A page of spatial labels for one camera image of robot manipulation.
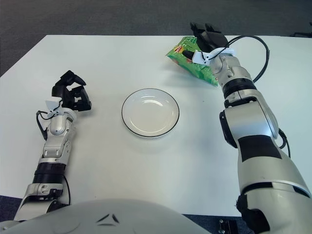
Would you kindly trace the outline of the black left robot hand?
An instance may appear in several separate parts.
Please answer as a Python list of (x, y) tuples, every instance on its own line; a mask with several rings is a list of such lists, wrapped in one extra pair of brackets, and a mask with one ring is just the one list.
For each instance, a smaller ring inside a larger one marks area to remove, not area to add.
[(85, 81), (68, 70), (52, 88), (52, 96), (62, 99), (62, 107), (76, 111), (88, 111), (92, 103), (84, 89)]

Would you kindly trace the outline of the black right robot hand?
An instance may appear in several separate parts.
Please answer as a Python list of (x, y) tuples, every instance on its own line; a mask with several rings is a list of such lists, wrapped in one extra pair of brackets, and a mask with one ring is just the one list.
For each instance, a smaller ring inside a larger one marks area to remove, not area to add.
[(222, 49), (228, 48), (228, 40), (222, 32), (212, 24), (206, 23), (205, 26), (191, 22), (191, 30), (196, 37), (196, 43), (199, 47), (197, 51), (184, 50), (183, 56), (191, 59), (193, 63), (208, 65), (217, 53)]

